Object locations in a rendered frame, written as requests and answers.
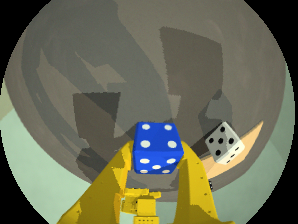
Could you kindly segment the tan square mat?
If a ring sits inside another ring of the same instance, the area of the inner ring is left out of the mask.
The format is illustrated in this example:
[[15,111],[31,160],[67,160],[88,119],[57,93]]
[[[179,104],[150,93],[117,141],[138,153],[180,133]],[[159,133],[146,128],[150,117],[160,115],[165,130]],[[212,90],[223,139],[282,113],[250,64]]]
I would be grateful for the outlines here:
[[207,178],[210,179],[212,177],[215,177],[226,170],[232,168],[246,157],[248,152],[250,151],[251,147],[253,146],[260,129],[262,127],[263,121],[261,121],[258,125],[256,125],[252,130],[250,130],[248,133],[243,135],[240,140],[242,140],[242,143],[244,144],[245,148],[244,150],[237,155],[233,160],[231,160],[228,164],[223,165],[223,164],[218,164],[215,163],[212,155],[208,155],[206,157],[201,158],[200,160],[202,161],[205,172],[207,175]]

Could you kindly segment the white die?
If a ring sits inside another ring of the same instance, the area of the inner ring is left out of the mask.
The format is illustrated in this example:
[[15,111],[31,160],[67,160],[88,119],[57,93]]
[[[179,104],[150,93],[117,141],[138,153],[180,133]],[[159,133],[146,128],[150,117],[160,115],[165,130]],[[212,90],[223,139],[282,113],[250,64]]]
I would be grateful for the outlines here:
[[232,128],[223,122],[205,141],[215,163],[228,164],[245,148]]

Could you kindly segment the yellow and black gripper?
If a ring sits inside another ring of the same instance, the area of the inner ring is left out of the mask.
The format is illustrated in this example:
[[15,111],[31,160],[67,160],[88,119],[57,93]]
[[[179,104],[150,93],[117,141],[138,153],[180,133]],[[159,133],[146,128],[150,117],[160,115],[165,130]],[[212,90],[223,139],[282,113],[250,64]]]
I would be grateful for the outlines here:
[[[128,141],[117,152],[56,224],[119,224],[133,143]],[[184,154],[177,165],[179,188],[173,224],[235,224],[218,219],[203,163],[185,142],[181,143]]]

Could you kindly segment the blue die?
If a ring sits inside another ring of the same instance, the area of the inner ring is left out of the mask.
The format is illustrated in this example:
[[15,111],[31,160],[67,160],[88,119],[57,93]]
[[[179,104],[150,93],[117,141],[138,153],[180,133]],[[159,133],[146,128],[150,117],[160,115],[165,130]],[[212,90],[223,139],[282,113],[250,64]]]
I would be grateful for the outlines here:
[[137,123],[132,149],[137,174],[171,174],[183,154],[174,123]]

